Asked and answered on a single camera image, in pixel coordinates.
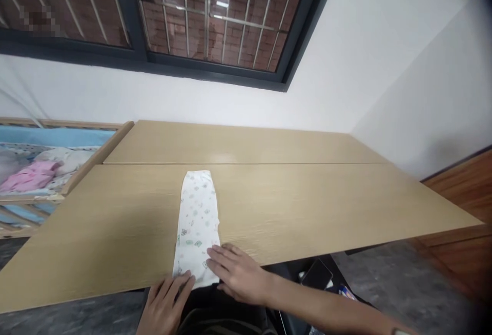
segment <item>baby garment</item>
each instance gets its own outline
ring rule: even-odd
[[[193,289],[219,282],[207,267],[207,248],[220,245],[217,198],[210,171],[188,171],[181,189],[173,276],[195,275]]]
[[[41,152],[34,160],[59,162],[60,167],[56,170],[55,176],[61,176],[77,171],[93,154],[94,152],[91,151],[79,151],[66,147],[55,147],[48,151]]]
[[[35,161],[18,173],[10,175],[0,185],[0,192],[28,192],[43,188],[53,179],[58,167],[58,162]]]

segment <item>pink baby clothing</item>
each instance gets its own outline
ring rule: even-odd
[[[58,167],[58,162],[34,161],[18,173],[10,175],[0,185],[0,192],[28,192],[44,188],[53,179]]]

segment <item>gray floor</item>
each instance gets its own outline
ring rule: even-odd
[[[24,239],[0,241],[0,269]],[[405,242],[333,255],[352,290],[420,334],[464,334],[471,304]],[[135,334],[142,293],[128,292],[0,315],[0,333]]]

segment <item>brick wall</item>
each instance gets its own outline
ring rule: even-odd
[[[44,0],[48,8],[43,8],[39,0],[17,0],[22,6],[19,13],[12,0],[0,0],[0,14],[10,27],[14,29],[29,29],[38,34],[65,35],[73,39],[82,39],[78,27],[65,0]],[[72,9],[78,19],[85,39],[88,41],[106,44],[96,15],[90,0],[69,0]],[[227,9],[217,5],[217,1],[226,3],[227,0],[211,0],[210,12],[212,15],[225,16]],[[248,0],[230,0],[229,17],[246,20],[256,24],[263,24],[267,0],[250,0],[248,15],[246,16]],[[265,25],[278,29],[282,19],[282,13],[287,0],[270,0],[266,15]],[[120,22],[115,0],[95,0],[97,11],[106,32],[108,44],[115,46],[127,46],[124,30]],[[185,6],[185,0],[165,0],[166,3]],[[294,17],[299,0],[290,0],[281,29],[288,31]],[[162,5],[144,2],[143,10],[147,25],[150,49],[154,52],[172,54],[181,57],[189,57],[199,60],[205,59],[205,0],[187,0],[188,8],[201,13],[188,12],[189,30],[189,56],[187,55],[186,40],[186,15],[183,10],[174,7],[165,7],[166,19]],[[222,61],[222,45],[226,22],[223,19],[209,17],[209,49],[207,60],[212,62]],[[282,53],[286,39],[286,33],[278,34],[276,31],[244,26],[243,24],[227,22],[225,32],[225,48],[223,63],[238,65],[239,47],[241,37],[243,45],[239,66],[253,68],[253,61],[258,46],[254,69],[275,71]],[[270,66],[270,55],[273,56]]]

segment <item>light wood tabletop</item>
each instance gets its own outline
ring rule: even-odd
[[[389,163],[98,165],[0,271],[0,312],[169,274],[183,178],[196,170],[211,171],[221,242],[262,265],[481,223]]]
[[[140,120],[104,163],[386,162],[349,134]]]

